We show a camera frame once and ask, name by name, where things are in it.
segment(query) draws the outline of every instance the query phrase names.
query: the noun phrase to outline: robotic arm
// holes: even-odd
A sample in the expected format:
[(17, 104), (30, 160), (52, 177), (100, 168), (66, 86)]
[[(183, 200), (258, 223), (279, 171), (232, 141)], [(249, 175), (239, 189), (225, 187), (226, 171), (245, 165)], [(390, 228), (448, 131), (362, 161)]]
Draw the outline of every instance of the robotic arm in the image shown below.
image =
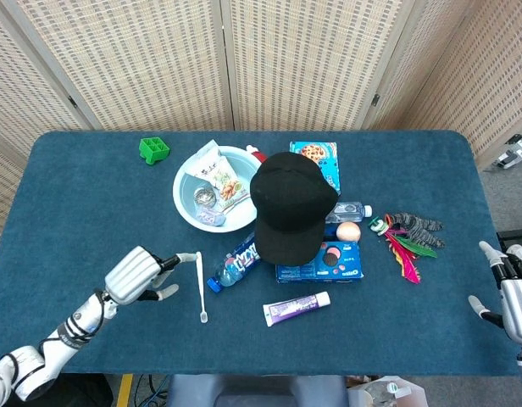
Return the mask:
[(101, 327), (114, 318), (119, 305), (138, 300), (161, 301), (178, 291), (172, 284), (158, 288), (179, 263), (196, 261), (197, 254), (175, 254), (161, 260), (137, 246), (105, 277), (105, 290), (97, 290), (77, 311), (58, 326), (38, 349), (18, 348), (0, 359), (0, 407), (14, 390), (23, 401), (36, 399), (56, 380), (64, 365), (86, 344)]
[(480, 242), (480, 248), (491, 265), (500, 292), (503, 314), (491, 312), (473, 295), (469, 296), (470, 306), (481, 319), (504, 329), (511, 340), (521, 345), (517, 365), (522, 381), (522, 246), (514, 244), (506, 254), (486, 242)]

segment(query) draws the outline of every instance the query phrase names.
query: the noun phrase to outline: snack package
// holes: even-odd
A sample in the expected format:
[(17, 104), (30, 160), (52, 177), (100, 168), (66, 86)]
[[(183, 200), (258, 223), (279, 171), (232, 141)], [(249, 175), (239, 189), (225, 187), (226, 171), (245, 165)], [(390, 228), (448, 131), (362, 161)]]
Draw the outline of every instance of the snack package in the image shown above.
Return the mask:
[(357, 242), (323, 242), (306, 265), (276, 266), (278, 282), (357, 282), (363, 278)]
[(323, 177), (340, 195), (340, 172), (335, 142), (291, 142), (289, 151), (301, 154), (314, 161)]
[(248, 197), (227, 158), (219, 152), (219, 146), (211, 140), (194, 155), (186, 173), (208, 181), (217, 190), (219, 210), (227, 214), (233, 207)]

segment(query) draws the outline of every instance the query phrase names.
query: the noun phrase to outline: bottle label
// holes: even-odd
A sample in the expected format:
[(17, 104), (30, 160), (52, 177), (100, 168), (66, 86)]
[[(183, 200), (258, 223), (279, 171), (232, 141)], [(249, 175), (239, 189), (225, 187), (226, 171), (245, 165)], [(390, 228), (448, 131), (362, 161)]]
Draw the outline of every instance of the bottle label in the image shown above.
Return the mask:
[(251, 243), (240, 253), (236, 253), (234, 257), (229, 257), (225, 261), (225, 268), (232, 274), (240, 273), (244, 276), (247, 269), (253, 266), (258, 260), (259, 255), (255, 249), (255, 243)]
[(353, 203), (337, 203), (336, 207), (333, 209), (335, 214), (357, 214), (358, 208), (357, 205)]

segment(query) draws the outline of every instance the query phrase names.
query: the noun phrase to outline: cable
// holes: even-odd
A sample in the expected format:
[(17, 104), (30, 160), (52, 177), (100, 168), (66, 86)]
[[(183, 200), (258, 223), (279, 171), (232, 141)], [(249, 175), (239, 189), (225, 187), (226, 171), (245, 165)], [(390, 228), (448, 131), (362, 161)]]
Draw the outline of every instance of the cable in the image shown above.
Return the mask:
[(159, 385), (158, 387), (158, 390), (156, 391), (156, 393), (154, 393), (152, 395), (152, 397), (145, 403), (144, 401), (142, 402), (141, 404), (141, 407), (148, 407), (150, 405), (150, 403), (156, 398), (158, 397), (158, 394), (161, 392), (161, 388), (163, 387), (163, 385), (165, 384), (165, 382), (167, 382), (167, 379), (169, 377), (168, 376), (165, 376), (165, 378), (163, 379), (163, 381), (161, 382), (161, 384)]
[[(105, 303), (103, 301), (103, 292), (101, 290), (96, 290), (95, 295), (97, 297), (97, 300), (101, 304), (101, 315), (99, 316), (99, 322), (97, 323), (97, 326), (95, 327), (95, 329), (92, 332), (88, 332), (88, 333), (85, 333), (82, 335), (71, 336), (71, 339), (73, 341), (86, 341), (86, 340), (92, 339), (94, 337), (94, 335), (97, 333), (97, 331), (99, 331), (99, 329), (101, 329), (101, 326), (103, 325), (103, 321), (105, 319)], [(41, 340), (39, 342), (39, 353), (40, 354), (43, 354), (42, 345), (46, 342), (51, 342), (51, 341), (61, 341), (61, 338), (60, 337), (47, 337), (46, 339)]]
[(141, 380), (143, 377), (144, 377), (144, 375), (141, 375), (141, 377), (139, 377), (139, 381), (136, 383), (135, 395), (133, 396), (133, 404), (135, 405), (135, 407), (139, 407), (138, 404), (136, 403), (136, 394), (139, 391), (139, 386), (141, 385)]
[(146, 397), (140, 404), (139, 407), (151, 407), (151, 403), (155, 403), (157, 407), (159, 407), (159, 404), (157, 401), (152, 400), (153, 394), (150, 394), (148, 397)]
[(18, 379), (18, 373), (20, 372), (20, 368), (19, 368), (19, 365), (18, 365), (18, 360), (12, 354), (5, 354), (3, 356), (3, 358), (5, 356), (8, 356), (13, 361), (14, 374), (13, 374), (13, 378), (11, 380), (14, 383), (14, 382), (16, 382), (16, 379)]
[[(150, 385), (150, 390), (152, 390), (152, 394), (155, 394), (156, 389), (153, 386), (152, 375), (148, 375), (148, 384)], [(164, 390), (163, 392), (159, 393), (157, 397), (158, 399), (165, 400), (167, 398), (167, 390)]]

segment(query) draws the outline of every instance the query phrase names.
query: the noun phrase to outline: toothpaste cap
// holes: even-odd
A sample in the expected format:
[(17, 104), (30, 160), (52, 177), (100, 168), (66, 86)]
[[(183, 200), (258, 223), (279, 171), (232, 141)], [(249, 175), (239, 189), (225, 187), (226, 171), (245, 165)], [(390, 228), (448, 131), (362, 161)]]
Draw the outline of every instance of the toothpaste cap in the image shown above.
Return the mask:
[(212, 291), (214, 291), (215, 293), (219, 293), (223, 289), (221, 284), (219, 284), (218, 280), (216, 280), (213, 277), (210, 277), (207, 280), (207, 284), (212, 289)]
[(315, 299), (318, 300), (318, 306), (320, 308), (330, 304), (329, 294), (326, 291), (315, 294)]

